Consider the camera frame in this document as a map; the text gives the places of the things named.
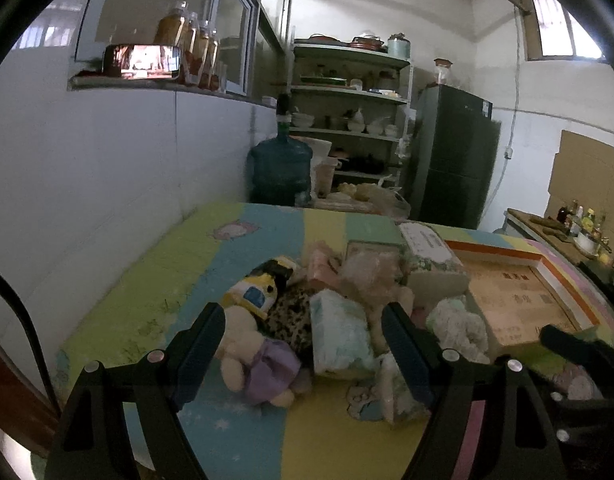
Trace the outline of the white fluffy toy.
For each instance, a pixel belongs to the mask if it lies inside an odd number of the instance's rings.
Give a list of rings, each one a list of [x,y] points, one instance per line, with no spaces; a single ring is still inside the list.
[[[476,313],[467,310],[466,296],[440,300],[426,318],[426,327],[441,349],[453,349],[470,362],[489,364],[487,327]]]

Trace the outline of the cream teddy bear purple dress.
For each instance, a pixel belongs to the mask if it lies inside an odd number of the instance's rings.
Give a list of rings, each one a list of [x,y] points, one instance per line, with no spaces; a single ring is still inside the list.
[[[284,341],[264,336],[249,310],[224,309],[224,330],[216,358],[226,388],[248,404],[290,408],[312,387],[309,371]]]

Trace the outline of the yellow black plush doll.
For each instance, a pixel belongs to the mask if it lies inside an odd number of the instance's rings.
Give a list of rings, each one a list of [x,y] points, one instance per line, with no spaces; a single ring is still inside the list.
[[[298,264],[291,258],[279,256],[269,259],[230,287],[220,304],[224,308],[242,307],[265,320],[298,270]]]

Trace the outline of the light green tissue pack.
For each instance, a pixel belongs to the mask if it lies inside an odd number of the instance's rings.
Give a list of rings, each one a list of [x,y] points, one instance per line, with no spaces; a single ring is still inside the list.
[[[364,309],[331,289],[310,298],[313,366],[318,376],[369,378],[376,364]]]

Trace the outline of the leopard print soft toy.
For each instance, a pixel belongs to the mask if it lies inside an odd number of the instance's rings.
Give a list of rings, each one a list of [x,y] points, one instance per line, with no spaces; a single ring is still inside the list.
[[[310,298],[316,290],[306,282],[288,286],[269,310],[264,321],[266,334],[290,346],[303,367],[313,366]]]

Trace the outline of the kitchen counter with bottles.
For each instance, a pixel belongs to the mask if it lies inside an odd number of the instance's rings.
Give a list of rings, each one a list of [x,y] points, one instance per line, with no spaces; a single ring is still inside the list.
[[[614,263],[606,266],[600,263],[598,258],[586,256],[575,245],[574,238],[566,233],[564,224],[508,208],[505,211],[503,229],[506,232],[517,232],[520,236],[538,240],[543,245],[550,246],[569,263],[578,266],[592,281],[614,290]]]

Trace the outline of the colourful foam play mat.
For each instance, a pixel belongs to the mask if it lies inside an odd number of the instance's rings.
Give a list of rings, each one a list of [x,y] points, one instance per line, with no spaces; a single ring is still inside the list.
[[[60,348],[61,399],[91,361],[131,364],[169,344],[205,304],[258,264],[300,260],[318,240],[342,252],[353,240],[398,244],[392,220],[372,214],[256,204],[203,206],[129,268]],[[321,379],[289,410],[251,408],[226,390],[212,366],[180,422],[213,479],[398,479],[424,426],[352,418],[348,386]]]

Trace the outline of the floral tissue box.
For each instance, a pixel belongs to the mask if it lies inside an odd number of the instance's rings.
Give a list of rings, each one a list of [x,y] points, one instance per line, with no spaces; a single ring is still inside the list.
[[[418,222],[403,222],[399,231],[408,248],[407,286],[417,307],[433,308],[440,300],[466,293],[470,276],[434,229]]]

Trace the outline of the pink plush in plastic bag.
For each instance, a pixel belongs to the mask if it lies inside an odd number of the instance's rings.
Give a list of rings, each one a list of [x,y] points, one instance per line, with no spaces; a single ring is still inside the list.
[[[339,270],[339,289],[368,310],[378,312],[398,302],[411,313],[414,293],[402,284],[403,255],[395,245],[352,243]]]

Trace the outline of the plastic bag of food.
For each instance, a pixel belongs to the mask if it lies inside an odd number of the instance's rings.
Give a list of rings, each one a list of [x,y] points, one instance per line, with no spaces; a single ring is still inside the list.
[[[375,183],[342,183],[324,198],[317,198],[316,209],[380,214],[395,221],[407,220],[411,206],[393,188],[382,188]]]

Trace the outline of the blue water jug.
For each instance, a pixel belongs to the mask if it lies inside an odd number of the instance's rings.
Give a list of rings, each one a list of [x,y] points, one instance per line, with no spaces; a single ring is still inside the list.
[[[305,207],[311,200],[312,148],[290,136],[290,96],[276,102],[276,136],[259,142],[247,157],[249,200],[255,204]]]

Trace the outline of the window with bars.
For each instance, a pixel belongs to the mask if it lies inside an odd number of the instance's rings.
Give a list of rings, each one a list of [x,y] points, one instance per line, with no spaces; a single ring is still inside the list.
[[[605,62],[599,45],[557,0],[520,0],[528,61]]]

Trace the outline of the small tv screen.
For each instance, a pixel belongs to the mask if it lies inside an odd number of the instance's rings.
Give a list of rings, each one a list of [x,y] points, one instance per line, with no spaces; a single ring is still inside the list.
[[[111,44],[105,49],[102,71],[125,80],[176,80],[181,51],[168,44]]]

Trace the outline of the white metal shelf rack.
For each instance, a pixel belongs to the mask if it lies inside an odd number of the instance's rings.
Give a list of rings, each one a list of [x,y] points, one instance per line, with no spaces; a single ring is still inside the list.
[[[334,183],[399,188],[413,125],[410,42],[313,35],[296,39],[290,53],[293,135],[330,144]]]

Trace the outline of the brown cardboard wall sheet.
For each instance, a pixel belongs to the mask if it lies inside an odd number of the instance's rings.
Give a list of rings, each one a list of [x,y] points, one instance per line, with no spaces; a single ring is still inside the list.
[[[563,205],[576,200],[584,209],[605,214],[606,237],[614,246],[614,147],[563,130],[548,186],[546,215],[555,217]]]

